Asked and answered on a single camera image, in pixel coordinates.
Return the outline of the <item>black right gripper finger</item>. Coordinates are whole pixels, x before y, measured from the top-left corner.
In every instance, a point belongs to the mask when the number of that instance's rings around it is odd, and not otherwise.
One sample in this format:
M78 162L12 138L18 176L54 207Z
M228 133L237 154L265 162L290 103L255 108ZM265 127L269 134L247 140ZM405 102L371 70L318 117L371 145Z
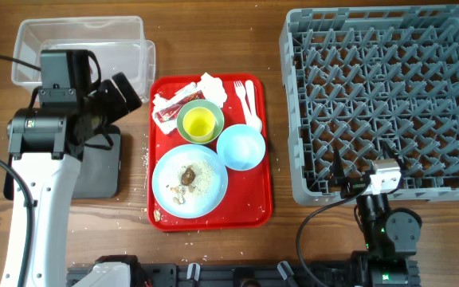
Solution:
M333 161L331 166L331 182L334 186L342 187L346 180L346 176L344 174L343 163L340 157L339 149L337 146L333 147L334 155Z
M385 140L381 141L381 147L385 159L394 159L401 170L406 169L406 165L404 164L403 160L399 157L397 153L394 152L394 150Z

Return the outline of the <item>red snack wrapper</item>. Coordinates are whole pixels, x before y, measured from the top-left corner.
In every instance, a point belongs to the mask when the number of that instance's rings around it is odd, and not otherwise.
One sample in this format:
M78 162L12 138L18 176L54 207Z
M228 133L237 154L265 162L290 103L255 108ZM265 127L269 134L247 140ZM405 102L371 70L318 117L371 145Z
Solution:
M160 123L165 123L171 120L175 120L178 117L178 114L181 108L191 102L192 100L204 100L205 97L201 91L193 92L186 96L183 96L173 104L169 104L165 108L161 108L153 114L153 119L157 120Z

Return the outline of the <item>yellow cup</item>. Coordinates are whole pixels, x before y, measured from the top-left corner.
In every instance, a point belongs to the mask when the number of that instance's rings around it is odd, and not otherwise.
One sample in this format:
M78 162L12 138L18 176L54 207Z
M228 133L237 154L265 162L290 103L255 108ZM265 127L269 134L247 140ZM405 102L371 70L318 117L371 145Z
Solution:
M216 119L207 108L197 107L189 110L182 120L182 126L195 143L205 143L212 139Z

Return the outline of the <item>white napkin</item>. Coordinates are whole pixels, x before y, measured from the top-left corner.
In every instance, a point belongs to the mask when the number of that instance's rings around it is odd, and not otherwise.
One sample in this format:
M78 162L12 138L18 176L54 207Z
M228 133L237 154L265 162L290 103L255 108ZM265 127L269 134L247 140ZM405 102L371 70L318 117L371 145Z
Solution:
M154 95L152 104L154 105L151 118L153 119L153 114L160 110L161 108L167 107L169 104L173 104L183 96L191 94L193 92L201 91L205 97L204 100L208 100L216 104L219 108L222 108L224 103L227 100L227 94L223 87L222 80L218 77L212 77L208 73L204 73L201 76L201 80L198 82L190 82L188 85L176 91L172 98L169 100L164 98L164 92L157 92ZM176 121L171 120L165 123L160 123L157 120L154 120L155 124L159 127L161 132L165 135L170 134L174 129L176 129Z

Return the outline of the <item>green bowl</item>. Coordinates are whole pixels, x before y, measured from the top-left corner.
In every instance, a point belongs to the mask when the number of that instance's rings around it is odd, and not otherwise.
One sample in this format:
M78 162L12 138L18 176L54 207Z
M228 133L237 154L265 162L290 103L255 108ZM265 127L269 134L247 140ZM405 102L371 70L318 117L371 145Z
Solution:
M212 139L205 142L205 143L195 143L193 141L190 140L189 136L187 135L187 133L185 132L183 126L182 126L182 120L184 118L184 116L186 115L186 113L191 110L192 108L197 108L197 107L203 107L203 108L207 108L209 109L215 116L215 119L216 119L216 125L215 125L215 128L214 128L214 134L212 136ZM208 101L208 100L193 100L189 103L187 103L186 105L184 105L180 112L179 112L179 115L177 117L177 129L178 129L178 132L179 134L181 135L181 137L183 139L185 139L186 141L192 143L192 144L208 144L210 142L212 142L213 140L215 140L222 132L223 128L225 126L225 117L224 117L224 114L222 112L222 110L214 103Z

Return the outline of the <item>light blue bowl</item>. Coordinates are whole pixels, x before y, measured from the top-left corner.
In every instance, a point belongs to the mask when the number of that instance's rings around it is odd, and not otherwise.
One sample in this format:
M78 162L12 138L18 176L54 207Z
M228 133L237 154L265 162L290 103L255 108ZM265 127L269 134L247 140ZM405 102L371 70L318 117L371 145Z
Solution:
M250 126L235 124L226 128L218 137L216 151L229 169L248 171L265 157L265 139Z

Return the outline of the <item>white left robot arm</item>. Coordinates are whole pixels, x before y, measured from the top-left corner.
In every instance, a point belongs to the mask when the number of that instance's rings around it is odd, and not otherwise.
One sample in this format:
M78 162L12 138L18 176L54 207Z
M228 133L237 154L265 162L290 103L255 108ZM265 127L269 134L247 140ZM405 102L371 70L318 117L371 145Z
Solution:
M94 90L37 87L8 127L13 211L3 286L63 286L74 197L111 197L120 183L121 135L114 122L142 104L123 73Z

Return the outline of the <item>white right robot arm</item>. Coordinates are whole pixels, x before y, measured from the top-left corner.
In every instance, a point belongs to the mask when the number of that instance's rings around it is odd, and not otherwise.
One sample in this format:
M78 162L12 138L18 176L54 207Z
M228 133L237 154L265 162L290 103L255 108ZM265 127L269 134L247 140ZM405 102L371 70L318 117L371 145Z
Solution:
M359 224L367 245L348 262L349 286L416 286L417 267L410 257L417 253L422 220L406 208L392 209L388 196L400 188L406 165L388 144L383 159L359 177L346 176L339 149L334 149L331 184L341 188L342 199L354 199Z

